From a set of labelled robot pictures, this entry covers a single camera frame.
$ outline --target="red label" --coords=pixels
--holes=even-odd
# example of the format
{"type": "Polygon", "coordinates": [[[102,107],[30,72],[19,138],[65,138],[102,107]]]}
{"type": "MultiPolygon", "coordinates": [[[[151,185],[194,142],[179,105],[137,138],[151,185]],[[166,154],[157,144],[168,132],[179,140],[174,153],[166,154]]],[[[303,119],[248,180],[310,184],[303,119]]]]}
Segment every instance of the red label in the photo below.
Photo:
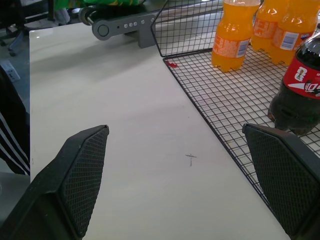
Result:
{"type": "Polygon", "coordinates": [[[320,71],[303,65],[295,57],[283,77],[283,83],[299,95],[320,100],[320,71]]]}

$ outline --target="wire mesh basket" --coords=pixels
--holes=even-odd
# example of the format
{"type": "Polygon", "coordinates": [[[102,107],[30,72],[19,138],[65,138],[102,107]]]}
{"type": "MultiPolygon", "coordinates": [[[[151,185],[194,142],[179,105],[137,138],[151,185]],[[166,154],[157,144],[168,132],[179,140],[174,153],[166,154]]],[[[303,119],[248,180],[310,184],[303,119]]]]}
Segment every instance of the wire mesh basket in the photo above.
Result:
{"type": "MultiPolygon", "coordinates": [[[[241,69],[220,71],[212,66],[211,57],[223,16],[223,0],[168,0],[163,8],[168,7],[172,7],[171,14],[161,10],[152,26],[164,63],[270,208],[242,126],[252,123],[274,127],[267,112],[287,67],[272,64],[265,52],[255,52],[249,46],[241,69]]],[[[320,125],[301,140],[320,157],[320,125]]]]}

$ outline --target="metal bracket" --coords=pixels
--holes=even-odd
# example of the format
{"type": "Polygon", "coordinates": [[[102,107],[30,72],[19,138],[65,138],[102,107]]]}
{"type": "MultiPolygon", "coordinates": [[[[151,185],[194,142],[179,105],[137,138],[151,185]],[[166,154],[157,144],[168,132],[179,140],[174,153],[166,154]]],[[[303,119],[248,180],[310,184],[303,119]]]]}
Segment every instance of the metal bracket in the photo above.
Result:
{"type": "Polygon", "coordinates": [[[116,35],[138,32],[138,45],[142,49],[156,44],[151,32],[154,20],[154,14],[96,21],[88,17],[88,22],[93,22],[92,33],[97,39],[105,41],[116,35]]]}

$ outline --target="white table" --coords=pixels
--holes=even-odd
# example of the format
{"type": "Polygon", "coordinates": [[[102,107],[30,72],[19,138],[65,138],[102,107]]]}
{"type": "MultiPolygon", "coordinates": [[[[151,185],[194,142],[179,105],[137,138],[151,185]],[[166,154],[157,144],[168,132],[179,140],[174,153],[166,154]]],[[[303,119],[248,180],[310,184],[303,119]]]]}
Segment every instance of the white table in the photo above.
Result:
{"type": "Polygon", "coordinates": [[[71,135],[110,128],[84,239],[289,239],[155,46],[99,41],[83,24],[40,30],[30,71],[32,178],[71,135]]]}

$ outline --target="green object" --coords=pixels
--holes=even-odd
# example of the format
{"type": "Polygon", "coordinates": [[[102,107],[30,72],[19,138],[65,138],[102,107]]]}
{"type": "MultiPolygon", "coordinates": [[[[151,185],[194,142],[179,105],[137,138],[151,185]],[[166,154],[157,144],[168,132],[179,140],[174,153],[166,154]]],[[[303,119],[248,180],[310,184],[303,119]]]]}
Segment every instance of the green object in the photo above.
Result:
{"type": "Polygon", "coordinates": [[[84,0],[55,0],[54,10],[75,9],[85,7],[84,0]]]}
{"type": "Polygon", "coordinates": [[[110,6],[137,6],[139,0],[84,0],[87,4],[101,4],[110,6]]]}

